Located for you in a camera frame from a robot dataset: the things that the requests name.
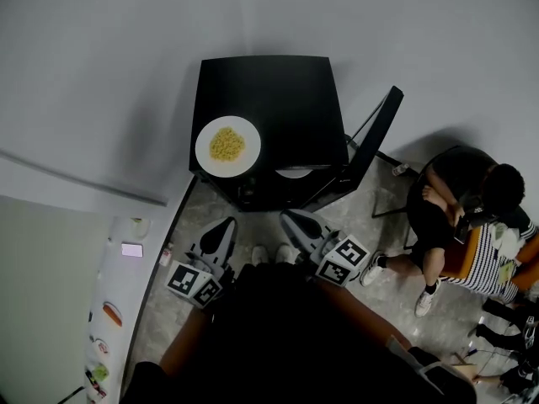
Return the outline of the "black metal chair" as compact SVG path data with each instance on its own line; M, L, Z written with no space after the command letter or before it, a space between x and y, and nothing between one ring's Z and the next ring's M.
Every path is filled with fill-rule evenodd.
M383 160L385 163L391 165L392 169L394 169L397 165L399 165L401 163L405 163L405 162L400 162L399 160L388 156L387 154L383 153L382 151L377 151L376 152L376 157ZM404 173L403 175L397 176L397 178L409 178L411 181L415 182L419 178L419 172L417 172L413 168L409 167L409 169L408 169L408 171L406 173ZM407 214L408 213L408 208L407 208L406 205L401 206L401 207L396 208L396 209L392 209L392 210L386 210L386 211L377 212L376 211L377 201L378 201L378 194L376 194L375 205L373 207L373 211L372 211L372 214L371 214L372 219L379 219L379 218L385 218L385 217L389 217L389 216L402 215L402 214ZM412 231L411 225L408 225L408 228L407 228L407 231L406 231L406 234L405 234L405 238L404 238L404 241L403 241L403 250L404 251L411 250L413 245L414 245L413 243L408 242L411 231Z

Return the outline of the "black gear pile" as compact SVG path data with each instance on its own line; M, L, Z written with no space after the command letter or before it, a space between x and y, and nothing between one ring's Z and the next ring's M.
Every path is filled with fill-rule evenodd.
M532 388L534 381L529 376L539 369L539 300L511 308L487 299L483 303L483 310L517 327L519 333L503 335L478 323L468 335L484 338L495 348L517 353L518 365L499 376L499 383L511 394L520 394Z

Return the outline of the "toy hot dog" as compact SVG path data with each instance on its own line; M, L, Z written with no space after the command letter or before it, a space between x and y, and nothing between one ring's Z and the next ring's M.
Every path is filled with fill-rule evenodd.
M105 301L102 305L103 312L111 319L118 327L123 326L122 315L120 311L111 302Z

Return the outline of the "person's right forearm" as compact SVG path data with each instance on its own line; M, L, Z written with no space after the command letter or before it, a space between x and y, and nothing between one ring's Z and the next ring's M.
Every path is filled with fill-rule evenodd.
M315 279L314 283L368 343L378 348L386 348L391 341L395 340L405 351L413 347L393 324L361 303L346 288L321 279Z

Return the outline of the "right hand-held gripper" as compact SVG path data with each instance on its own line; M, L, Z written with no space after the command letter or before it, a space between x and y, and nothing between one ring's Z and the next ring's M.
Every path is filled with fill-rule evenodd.
M353 235L334 230L319 215L305 210L283 210L280 224L292 244L315 266L314 276L345 287L356 278L370 257L369 250ZM322 241L314 248L314 240Z

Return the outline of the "brown cardboard box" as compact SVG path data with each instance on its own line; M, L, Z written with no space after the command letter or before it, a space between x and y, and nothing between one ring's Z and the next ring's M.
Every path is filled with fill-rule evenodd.
M455 359L455 363L452 365L454 369L469 380L474 380L478 376L478 367L475 364L468 363L459 353L453 352L452 356Z

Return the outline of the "black shoulder pack white trim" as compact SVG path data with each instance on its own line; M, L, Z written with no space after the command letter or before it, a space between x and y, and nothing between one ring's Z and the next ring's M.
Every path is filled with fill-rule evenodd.
M386 347L406 364L422 384L436 390L438 396L443 396L448 401L477 401L473 383L433 354L416 346L406 349L395 337L388 339Z

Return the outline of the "black mini fridge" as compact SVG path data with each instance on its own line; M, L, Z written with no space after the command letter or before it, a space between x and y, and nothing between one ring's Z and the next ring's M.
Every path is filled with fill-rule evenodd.
M257 162L233 178L204 171L195 141L227 115L251 122L261 137ZM312 173L348 162L344 122L330 61L321 56L235 56L200 65L190 140L190 171L242 212L298 208L313 194ZM309 168L304 178L276 170Z

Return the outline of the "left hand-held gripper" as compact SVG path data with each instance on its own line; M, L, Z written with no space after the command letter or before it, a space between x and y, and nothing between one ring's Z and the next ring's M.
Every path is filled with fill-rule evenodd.
M192 306L205 309L222 296L233 280L234 272L228 263L237 236L237 221L227 217L213 221L201 231L200 252L194 248L185 253L184 263L173 261L165 287Z

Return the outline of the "white plate with noodles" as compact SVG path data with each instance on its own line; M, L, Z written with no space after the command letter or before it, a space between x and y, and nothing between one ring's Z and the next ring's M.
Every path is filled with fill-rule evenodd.
M209 145L217 131L224 127L233 128L245 140L245 149L234 162L220 162L210 157ZM208 123L197 135L195 157L200 167L218 178L233 178L247 172L257 162L261 152L261 137L256 127L248 120L227 115Z

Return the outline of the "white bowl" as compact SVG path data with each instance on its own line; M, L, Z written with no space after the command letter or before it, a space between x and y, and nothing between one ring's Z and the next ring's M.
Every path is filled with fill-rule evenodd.
M141 241L146 238L152 222L148 219L131 218L131 235L135 240Z

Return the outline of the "orange chair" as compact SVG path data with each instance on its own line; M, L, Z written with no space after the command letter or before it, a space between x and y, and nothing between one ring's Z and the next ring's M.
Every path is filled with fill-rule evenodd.
M481 229L475 228L467 233L466 241L453 241L445 250L445 265L440 273L442 277L465 279L472 268L478 249Z

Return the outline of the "white crumpled cloth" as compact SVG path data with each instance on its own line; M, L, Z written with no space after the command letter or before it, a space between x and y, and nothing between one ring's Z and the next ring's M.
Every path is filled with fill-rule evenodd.
M504 223L493 223L488 227L491 243L500 256L516 258L524 242L518 229L509 228Z

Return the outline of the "person's black clothing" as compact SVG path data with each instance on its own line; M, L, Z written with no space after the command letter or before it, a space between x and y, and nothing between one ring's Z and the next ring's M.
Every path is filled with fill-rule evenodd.
M368 343L295 265L244 266L202 311L204 341L179 376L140 362L120 404L477 404L448 401Z

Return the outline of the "red black can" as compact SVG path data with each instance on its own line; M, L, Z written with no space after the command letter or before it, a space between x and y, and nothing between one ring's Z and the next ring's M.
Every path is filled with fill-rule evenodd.
M101 401L104 399L107 396L107 393L94 378L92 372L89 369L85 369L84 374L88 381L86 389L90 398L94 401Z

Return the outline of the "grey green panel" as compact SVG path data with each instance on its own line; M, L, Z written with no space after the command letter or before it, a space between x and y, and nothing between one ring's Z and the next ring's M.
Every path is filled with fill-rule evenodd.
M88 314L112 220L0 195L0 397L57 404L83 385Z

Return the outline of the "person's left forearm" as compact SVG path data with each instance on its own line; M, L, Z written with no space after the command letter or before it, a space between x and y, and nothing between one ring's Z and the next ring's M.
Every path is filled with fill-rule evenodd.
M163 354L159 366L169 377L177 377L191 362L204 341L211 315L194 307L179 333Z

